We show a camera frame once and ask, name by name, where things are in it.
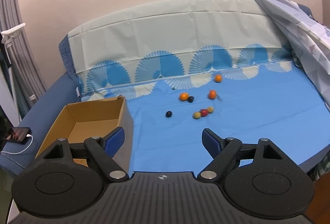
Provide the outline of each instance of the silver screw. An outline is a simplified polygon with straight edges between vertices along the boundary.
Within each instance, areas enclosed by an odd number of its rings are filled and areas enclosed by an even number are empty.
[[[205,179],[213,179],[217,176],[217,173],[216,172],[213,172],[213,171],[203,171],[201,173],[201,177],[202,178],[205,178]]]
[[[126,176],[126,173],[124,171],[116,170],[112,171],[109,176],[115,179],[121,179]]]

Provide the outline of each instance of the charging cable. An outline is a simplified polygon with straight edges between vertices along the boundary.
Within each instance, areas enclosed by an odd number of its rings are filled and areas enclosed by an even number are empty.
[[[26,137],[27,137],[27,138],[31,138],[31,142],[30,142],[30,144],[29,144],[29,146],[31,146],[32,141],[33,141],[33,136],[27,134]],[[0,152],[0,153],[7,153],[7,154],[20,154],[20,153],[26,151],[26,150],[29,148],[29,146],[27,146],[24,150],[22,150],[22,151],[20,151],[20,152],[8,152],[8,151],[2,151],[2,152]]]

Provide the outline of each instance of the circular cap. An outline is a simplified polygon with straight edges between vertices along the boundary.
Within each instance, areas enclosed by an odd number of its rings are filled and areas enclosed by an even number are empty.
[[[112,178],[121,179],[126,176],[126,173],[124,171],[115,170],[115,171],[112,171],[109,175]]]
[[[202,178],[205,178],[205,179],[213,179],[217,176],[217,173],[216,172],[213,172],[213,171],[203,171],[201,173],[201,177]]]
[[[252,180],[253,186],[260,192],[271,195],[285,193],[291,187],[290,180],[277,173],[262,173]]]
[[[53,172],[40,176],[36,188],[45,194],[60,194],[72,188],[75,180],[67,173]]]

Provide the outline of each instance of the blue sofa armrest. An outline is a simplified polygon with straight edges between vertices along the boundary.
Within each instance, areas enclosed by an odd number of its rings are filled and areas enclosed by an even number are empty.
[[[31,146],[21,154],[0,154],[0,167],[10,176],[15,177],[23,171],[35,158],[49,129],[54,123],[63,107],[69,103],[77,102],[79,97],[76,93],[77,84],[65,73],[62,75],[38,100],[27,113],[20,127],[29,127],[33,142]],[[23,145],[7,142],[3,151],[20,152],[25,149],[31,138]]]

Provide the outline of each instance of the small round fruit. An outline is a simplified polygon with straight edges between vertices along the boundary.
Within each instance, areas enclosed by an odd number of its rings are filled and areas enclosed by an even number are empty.
[[[217,74],[215,77],[214,77],[214,81],[215,82],[221,82],[222,81],[222,76],[220,74]]]
[[[215,90],[211,90],[209,92],[209,99],[215,99],[217,97],[217,92]]]
[[[213,107],[207,107],[207,111],[208,111],[209,113],[212,113],[212,112],[214,112],[214,108],[213,108]]]
[[[192,115],[192,117],[193,117],[194,119],[199,119],[199,118],[201,117],[201,113],[200,113],[199,111],[196,111],[196,112]]]
[[[184,93],[180,94],[179,99],[181,101],[186,101],[188,99],[188,97],[189,97],[189,94],[184,92]]]
[[[202,117],[205,117],[206,115],[208,115],[209,112],[207,111],[207,109],[201,109],[200,113]]]
[[[194,101],[194,97],[193,97],[193,96],[188,97],[187,101],[188,101],[189,103],[192,103],[192,102]]]
[[[170,110],[167,111],[166,114],[165,114],[165,116],[166,116],[167,118],[171,117],[171,116],[172,116],[172,112],[171,112]]]

